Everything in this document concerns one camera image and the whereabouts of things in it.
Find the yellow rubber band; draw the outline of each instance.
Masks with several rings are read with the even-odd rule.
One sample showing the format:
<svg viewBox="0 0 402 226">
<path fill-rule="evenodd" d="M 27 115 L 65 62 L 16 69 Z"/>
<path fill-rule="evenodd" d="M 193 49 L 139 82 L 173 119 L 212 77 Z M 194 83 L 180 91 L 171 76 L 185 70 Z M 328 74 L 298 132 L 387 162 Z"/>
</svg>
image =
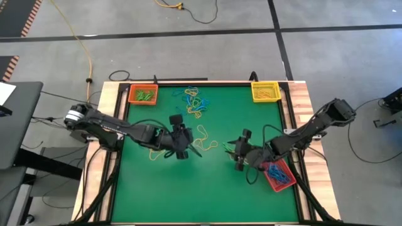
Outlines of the yellow rubber band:
<svg viewBox="0 0 402 226">
<path fill-rule="evenodd" d="M 159 153 L 158 155 L 156 155 L 155 158 L 152 158 L 151 155 L 152 153 Z M 165 153 L 165 150 L 162 151 L 153 151 L 151 148 L 149 148 L 149 160 L 151 161 L 155 161 L 161 154 Z"/>
<path fill-rule="evenodd" d="M 193 145 L 199 147 L 202 151 L 208 151 L 211 148 L 216 148 L 218 146 L 218 141 L 211 141 L 208 148 L 204 148 L 204 141 L 208 139 L 208 133 L 203 127 L 203 125 L 198 125 L 197 130 L 204 135 L 203 138 L 197 138 L 193 141 Z"/>
</svg>

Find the yellow basket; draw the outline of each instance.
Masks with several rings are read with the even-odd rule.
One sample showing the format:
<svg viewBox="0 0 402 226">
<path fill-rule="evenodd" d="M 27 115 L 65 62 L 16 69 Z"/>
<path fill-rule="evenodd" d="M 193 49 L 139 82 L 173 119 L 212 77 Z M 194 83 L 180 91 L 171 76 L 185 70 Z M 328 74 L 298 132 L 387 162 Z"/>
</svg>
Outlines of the yellow basket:
<svg viewBox="0 0 402 226">
<path fill-rule="evenodd" d="M 276 102 L 281 99 L 278 82 L 251 82 L 254 102 Z"/>
</svg>

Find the black clamp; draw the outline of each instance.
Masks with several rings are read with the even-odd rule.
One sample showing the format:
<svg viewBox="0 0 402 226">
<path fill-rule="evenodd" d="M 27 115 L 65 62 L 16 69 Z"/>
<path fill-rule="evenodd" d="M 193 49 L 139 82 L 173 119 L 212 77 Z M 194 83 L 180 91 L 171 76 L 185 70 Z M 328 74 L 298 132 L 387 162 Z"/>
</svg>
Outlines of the black clamp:
<svg viewBox="0 0 402 226">
<path fill-rule="evenodd" d="M 249 81 L 255 81 L 255 82 L 258 82 L 258 76 L 257 76 L 257 73 L 256 72 L 251 72 L 251 75 L 250 75 L 250 78 L 249 78 Z"/>
</svg>

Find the black desk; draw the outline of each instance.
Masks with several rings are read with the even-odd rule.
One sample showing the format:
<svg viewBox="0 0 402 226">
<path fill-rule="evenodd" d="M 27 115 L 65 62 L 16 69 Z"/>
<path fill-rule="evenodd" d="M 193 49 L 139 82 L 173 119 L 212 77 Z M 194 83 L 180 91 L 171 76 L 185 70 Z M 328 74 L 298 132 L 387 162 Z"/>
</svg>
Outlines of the black desk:
<svg viewBox="0 0 402 226">
<path fill-rule="evenodd" d="M 25 173 L 27 168 L 75 180 L 79 180 L 82 174 L 80 168 L 21 149 L 43 84 L 41 82 L 10 84 L 16 88 L 4 106 L 12 110 L 13 114 L 0 117 L 0 225 L 7 224 L 19 186 L 23 183 L 32 185 L 35 182 L 35 175 Z"/>
</svg>

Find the floor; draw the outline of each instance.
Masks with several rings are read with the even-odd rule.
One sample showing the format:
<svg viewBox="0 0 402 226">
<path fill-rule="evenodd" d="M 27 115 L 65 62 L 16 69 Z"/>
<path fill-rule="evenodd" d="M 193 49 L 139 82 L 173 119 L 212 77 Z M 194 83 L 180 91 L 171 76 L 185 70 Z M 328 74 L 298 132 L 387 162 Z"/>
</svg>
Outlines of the floor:
<svg viewBox="0 0 402 226">
<path fill-rule="evenodd" d="M 307 81 L 312 104 L 318 109 L 335 97 L 357 107 L 402 87 L 402 29 L 381 27 L 402 24 L 402 2 L 398 0 L 273 0 L 277 21 L 271 17 L 270 1 L 218 0 L 218 18 L 210 24 L 196 23 L 187 12 L 161 8 L 152 0 L 55 2 L 77 35 L 283 28 L 279 33 L 145 38 L 133 35 L 101 40 L 93 37 L 84 41 L 94 64 L 93 91 L 100 90 L 103 81 L 115 70 L 127 70 L 131 78 L 156 75 L 210 80 L 247 79 L 251 71 L 256 71 L 261 80 L 293 77 Z M 214 0 L 186 0 L 185 7 L 196 18 L 207 21 L 214 15 L 214 3 Z M 338 29 L 341 31 L 331 28 L 312 31 L 316 27 L 342 26 L 345 27 Z M 27 37 L 50 36 L 71 34 L 50 1 L 43 1 Z M 278 40 L 279 43 L 283 40 L 284 45 L 278 45 Z M 19 56 L 11 81 L 39 80 L 45 84 L 43 90 L 85 99 L 88 61 L 73 39 L 0 41 L 0 55 Z M 98 100 L 99 95 L 94 95 L 92 101 Z M 72 104 L 43 94 L 35 116 L 62 117 Z M 376 129 L 372 123 L 378 116 L 387 114 L 386 110 L 374 101 L 357 114 L 350 138 L 362 158 L 379 161 L 401 150 L 400 126 Z M 323 138 L 342 219 L 352 223 L 399 225 L 402 157 L 383 164 L 363 163 L 350 150 L 346 131 L 347 128 L 330 128 Z M 30 125 L 24 143 L 35 146 L 40 141 L 46 147 L 80 146 L 67 131 Z M 54 205 L 65 207 L 75 197 L 51 199 Z M 72 209 L 50 208 L 35 199 L 31 214 L 37 216 L 33 225 L 59 224 L 69 221 Z"/>
</svg>

